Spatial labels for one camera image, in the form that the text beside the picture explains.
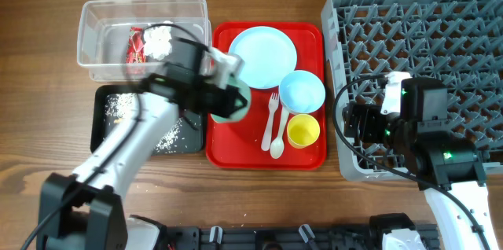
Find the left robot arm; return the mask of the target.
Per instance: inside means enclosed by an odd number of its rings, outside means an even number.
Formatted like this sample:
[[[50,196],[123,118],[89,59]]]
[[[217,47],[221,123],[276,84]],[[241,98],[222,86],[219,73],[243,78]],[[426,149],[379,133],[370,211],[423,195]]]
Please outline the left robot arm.
[[[244,61],[178,38],[173,62],[132,90],[136,101],[94,153],[71,175],[52,173],[42,185],[39,224],[24,242],[38,249],[166,249],[166,227],[123,210],[140,168],[183,110],[229,118],[248,106],[237,77]]]

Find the yellow plastic cup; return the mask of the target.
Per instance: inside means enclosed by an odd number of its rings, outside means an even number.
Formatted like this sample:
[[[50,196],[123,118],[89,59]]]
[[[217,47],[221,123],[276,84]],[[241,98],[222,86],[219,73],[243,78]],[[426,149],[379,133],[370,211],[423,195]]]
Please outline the yellow plastic cup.
[[[295,149],[303,149],[314,144],[320,133],[320,125],[311,115],[295,115],[288,121],[287,138],[289,144]]]

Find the white plastic fork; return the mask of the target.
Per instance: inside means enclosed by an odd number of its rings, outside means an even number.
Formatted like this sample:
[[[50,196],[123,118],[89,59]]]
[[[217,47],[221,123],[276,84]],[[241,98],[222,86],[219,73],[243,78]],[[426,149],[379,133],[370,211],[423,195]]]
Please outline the white plastic fork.
[[[266,128],[264,130],[263,139],[261,142],[261,150],[267,151],[270,148],[271,138],[272,138],[272,130],[274,123],[274,114],[279,105],[279,94],[272,93],[270,95],[270,99],[268,102],[269,114],[266,122]]]

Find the rice and food scraps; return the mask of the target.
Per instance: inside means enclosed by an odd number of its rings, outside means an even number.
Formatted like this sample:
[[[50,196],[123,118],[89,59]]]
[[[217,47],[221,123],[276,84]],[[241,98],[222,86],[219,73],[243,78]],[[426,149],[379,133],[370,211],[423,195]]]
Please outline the rice and food scraps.
[[[110,94],[105,98],[104,105],[104,137],[115,128],[117,124],[123,121],[124,118],[129,118],[132,115],[131,109],[135,105],[136,97],[132,93]],[[174,148],[178,145],[175,143],[178,140],[181,132],[181,120],[178,120],[175,125],[160,139],[154,149],[155,154],[173,153]]]

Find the white tissue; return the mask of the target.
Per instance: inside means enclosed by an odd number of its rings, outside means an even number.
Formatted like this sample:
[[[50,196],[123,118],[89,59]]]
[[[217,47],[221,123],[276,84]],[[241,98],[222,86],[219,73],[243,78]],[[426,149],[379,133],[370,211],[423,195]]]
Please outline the white tissue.
[[[144,54],[161,61],[172,51],[172,34],[170,26],[149,25],[143,29]]]

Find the light blue plate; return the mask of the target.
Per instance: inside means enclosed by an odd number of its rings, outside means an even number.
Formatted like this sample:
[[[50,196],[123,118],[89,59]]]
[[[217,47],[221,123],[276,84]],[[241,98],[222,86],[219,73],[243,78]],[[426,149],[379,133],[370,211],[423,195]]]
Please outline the light blue plate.
[[[242,31],[231,42],[229,53],[244,61],[239,79],[259,90],[278,86],[298,61],[293,41],[283,31],[267,26]]]

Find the red snack wrapper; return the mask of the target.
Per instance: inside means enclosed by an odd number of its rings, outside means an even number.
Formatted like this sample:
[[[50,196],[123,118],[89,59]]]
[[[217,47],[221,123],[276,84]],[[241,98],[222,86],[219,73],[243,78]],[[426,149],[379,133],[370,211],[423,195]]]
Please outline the red snack wrapper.
[[[132,26],[129,30],[127,43],[126,64],[129,75],[143,73],[143,65],[146,63],[145,43],[143,41],[143,29]]]

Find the green bowl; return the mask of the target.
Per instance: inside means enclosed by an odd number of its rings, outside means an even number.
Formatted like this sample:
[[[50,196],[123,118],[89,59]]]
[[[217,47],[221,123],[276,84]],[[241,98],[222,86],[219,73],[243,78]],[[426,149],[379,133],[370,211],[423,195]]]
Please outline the green bowl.
[[[216,123],[236,123],[241,121],[248,114],[248,111],[252,104],[252,92],[245,82],[231,76],[228,80],[227,85],[237,87],[239,89],[240,94],[247,100],[247,104],[244,108],[239,109],[237,112],[234,112],[228,118],[223,118],[221,116],[211,114],[211,118]]]

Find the light blue bowl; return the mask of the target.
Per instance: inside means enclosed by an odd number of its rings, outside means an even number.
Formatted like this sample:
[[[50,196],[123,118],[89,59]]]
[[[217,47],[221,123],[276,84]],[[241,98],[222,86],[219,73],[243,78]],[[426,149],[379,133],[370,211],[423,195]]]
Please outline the light blue bowl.
[[[325,103],[325,86],[314,74],[295,70],[287,74],[279,85],[280,101],[292,114],[310,114]]]

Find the white plastic spoon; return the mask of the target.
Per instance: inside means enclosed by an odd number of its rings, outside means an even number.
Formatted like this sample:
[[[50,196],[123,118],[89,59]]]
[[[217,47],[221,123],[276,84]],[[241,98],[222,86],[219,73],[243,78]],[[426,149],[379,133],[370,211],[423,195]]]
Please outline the white plastic spoon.
[[[277,132],[277,137],[270,144],[270,155],[273,159],[277,160],[281,157],[285,150],[285,144],[283,141],[283,135],[289,118],[289,111],[283,105],[281,110],[281,119],[279,123],[279,128]]]

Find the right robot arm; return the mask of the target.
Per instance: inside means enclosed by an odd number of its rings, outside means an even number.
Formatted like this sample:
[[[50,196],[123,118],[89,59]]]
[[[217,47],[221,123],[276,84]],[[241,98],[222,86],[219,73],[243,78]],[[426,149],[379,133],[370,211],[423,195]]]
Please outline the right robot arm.
[[[469,139],[450,134],[446,86],[408,72],[374,78],[384,86],[382,104],[350,103],[345,126],[335,127],[341,142],[352,152],[351,138],[404,156],[406,171],[389,172],[418,185],[447,249],[496,249],[483,158]]]

